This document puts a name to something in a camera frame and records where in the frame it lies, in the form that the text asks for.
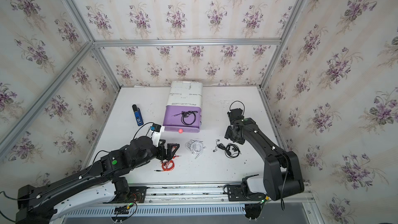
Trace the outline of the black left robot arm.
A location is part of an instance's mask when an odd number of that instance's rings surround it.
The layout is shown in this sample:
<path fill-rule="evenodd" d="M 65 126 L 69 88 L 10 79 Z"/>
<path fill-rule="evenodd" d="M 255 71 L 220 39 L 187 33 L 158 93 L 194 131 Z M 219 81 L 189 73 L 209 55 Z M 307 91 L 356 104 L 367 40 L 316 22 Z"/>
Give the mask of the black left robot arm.
<path fill-rule="evenodd" d="M 141 136 L 108 152 L 89 167 L 41 187 L 26 185 L 18 191 L 18 224 L 48 224 L 76 209 L 105 202 L 126 202 L 130 187 L 125 178 L 153 159 L 172 160 L 179 144 Z"/>

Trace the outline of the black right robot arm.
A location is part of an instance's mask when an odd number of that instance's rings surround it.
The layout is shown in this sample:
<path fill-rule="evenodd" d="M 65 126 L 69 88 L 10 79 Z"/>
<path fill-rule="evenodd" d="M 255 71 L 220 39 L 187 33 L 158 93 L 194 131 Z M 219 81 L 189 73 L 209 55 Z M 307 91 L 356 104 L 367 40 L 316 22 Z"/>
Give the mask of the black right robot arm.
<path fill-rule="evenodd" d="M 304 180 L 298 156 L 293 151 L 285 151 L 272 142 L 252 118 L 245 118 L 244 111 L 235 108 L 228 112 L 230 125 L 225 138 L 238 144 L 246 141 L 255 149 L 264 163 L 263 176 L 246 176 L 240 190 L 244 199 L 254 201 L 269 197 L 273 201 L 282 200 L 304 192 Z"/>

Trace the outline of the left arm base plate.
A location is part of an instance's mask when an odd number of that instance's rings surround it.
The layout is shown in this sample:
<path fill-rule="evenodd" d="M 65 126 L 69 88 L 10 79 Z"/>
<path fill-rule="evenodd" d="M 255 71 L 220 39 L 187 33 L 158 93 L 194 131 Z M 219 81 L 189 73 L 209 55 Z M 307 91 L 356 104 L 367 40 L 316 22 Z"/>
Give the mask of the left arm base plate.
<path fill-rule="evenodd" d="M 145 186 L 137 186 L 137 187 L 129 187 L 130 192 L 126 195 L 124 199 L 121 197 L 115 197 L 112 201 L 106 202 L 106 204 L 127 204 L 127 203 L 144 203 L 147 187 Z"/>

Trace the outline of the purple top drawer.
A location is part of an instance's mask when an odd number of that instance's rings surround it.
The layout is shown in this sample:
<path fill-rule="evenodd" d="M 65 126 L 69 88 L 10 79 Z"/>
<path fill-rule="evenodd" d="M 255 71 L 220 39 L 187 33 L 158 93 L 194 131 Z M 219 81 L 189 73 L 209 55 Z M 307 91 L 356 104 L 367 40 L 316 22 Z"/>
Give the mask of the purple top drawer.
<path fill-rule="evenodd" d="M 167 106 L 163 126 L 166 131 L 199 133 L 201 130 L 201 108 L 196 106 Z"/>

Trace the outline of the black earphones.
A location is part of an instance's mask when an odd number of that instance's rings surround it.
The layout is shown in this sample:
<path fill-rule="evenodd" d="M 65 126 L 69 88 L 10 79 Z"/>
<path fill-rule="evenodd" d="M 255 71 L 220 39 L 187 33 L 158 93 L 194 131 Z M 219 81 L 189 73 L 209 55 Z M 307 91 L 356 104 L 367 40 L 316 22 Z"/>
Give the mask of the black earphones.
<path fill-rule="evenodd" d="M 224 145 L 220 140 L 216 140 L 216 146 L 213 149 L 213 152 L 217 152 L 218 150 L 224 151 L 225 156 L 229 159 L 237 158 L 241 154 L 240 149 L 236 144 L 229 143 Z"/>
<path fill-rule="evenodd" d="M 197 113 L 198 111 L 182 111 L 179 114 L 173 115 L 173 117 L 181 116 L 180 120 L 183 125 L 193 125 L 197 120 Z"/>

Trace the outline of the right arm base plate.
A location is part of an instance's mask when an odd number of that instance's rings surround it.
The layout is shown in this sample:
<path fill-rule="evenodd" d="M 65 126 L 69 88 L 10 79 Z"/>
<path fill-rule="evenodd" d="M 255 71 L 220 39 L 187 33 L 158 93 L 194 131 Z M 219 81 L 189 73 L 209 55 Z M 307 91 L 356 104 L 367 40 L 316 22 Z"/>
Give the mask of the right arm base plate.
<path fill-rule="evenodd" d="M 223 187 L 223 192 L 228 197 L 229 202 L 251 201 L 264 202 L 267 195 L 263 193 L 252 193 L 247 186 L 227 184 Z"/>

